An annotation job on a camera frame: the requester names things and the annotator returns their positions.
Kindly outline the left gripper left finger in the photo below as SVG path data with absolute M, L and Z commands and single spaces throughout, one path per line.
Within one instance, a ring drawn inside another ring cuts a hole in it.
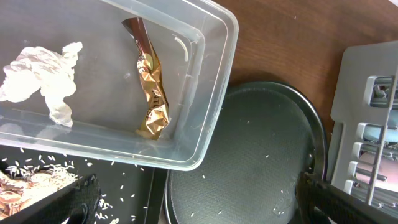
M 86 175 L 33 205 L 5 218 L 1 224 L 93 224 L 100 201 L 100 183 Z

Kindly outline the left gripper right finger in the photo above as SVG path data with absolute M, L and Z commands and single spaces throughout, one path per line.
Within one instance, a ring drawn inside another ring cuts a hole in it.
M 397 223 L 397 218 L 307 172 L 301 172 L 298 176 L 295 197 L 304 224 L 321 223 L 326 218 L 335 223 Z

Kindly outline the food scraps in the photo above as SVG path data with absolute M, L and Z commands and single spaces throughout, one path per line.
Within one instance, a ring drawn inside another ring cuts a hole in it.
M 43 170 L 23 170 L 19 175 L 10 167 L 7 170 L 10 173 L 1 170 L 1 199 L 12 202 L 1 205 L 4 215 L 20 212 L 80 178 L 69 173 L 66 168 L 58 166 Z

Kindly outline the pink plastic cup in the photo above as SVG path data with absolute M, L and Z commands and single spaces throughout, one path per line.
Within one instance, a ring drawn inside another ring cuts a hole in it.
M 372 162 L 374 160 L 374 154 L 365 152 L 359 159 L 362 163 L 358 163 L 357 169 L 371 172 L 371 166 L 363 164 L 363 162 Z M 397 161 L 392 161 L 382 157 L 378 174 L 386 177 L 386 180 L 382 181 L 377 179 L 376 187 L 397 192 Z

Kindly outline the blue plastic cup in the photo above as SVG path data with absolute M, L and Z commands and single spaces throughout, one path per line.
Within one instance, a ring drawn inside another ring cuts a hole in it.
M 391 110 L 387 123 L 387 131 L 385 141 L 389 143 L 397 143 L 397 110 Z M 377 141 L 381 134 L 381 127 L 367 124 L 364 129 L 363 137 L 365 140 Z

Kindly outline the gold foil wrapper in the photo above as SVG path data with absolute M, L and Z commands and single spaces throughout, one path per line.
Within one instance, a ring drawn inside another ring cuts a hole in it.
M 170 122 L 169 103 L 162 83 L 161 62 L 141 17 L 126 19 L 122 24 L 133 36 L 139 52 L 137 71 L 148 105 L 145 118 L 136 133 L 146 139 L 157 140 Z

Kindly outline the white tissue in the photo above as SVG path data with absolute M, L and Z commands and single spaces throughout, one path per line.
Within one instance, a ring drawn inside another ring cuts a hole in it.
M 72 109 L 64 98 L 76 92 L 74 82 L 81 42 L 72 42 L 62 53 L 44 47 L 25 47 L 17 58 L 3 67 L 6 77 L 1 85 L 1 101 L 19 103 L 37 91 L 45 98 L 49 118 L 66 127 L 73 126 Z

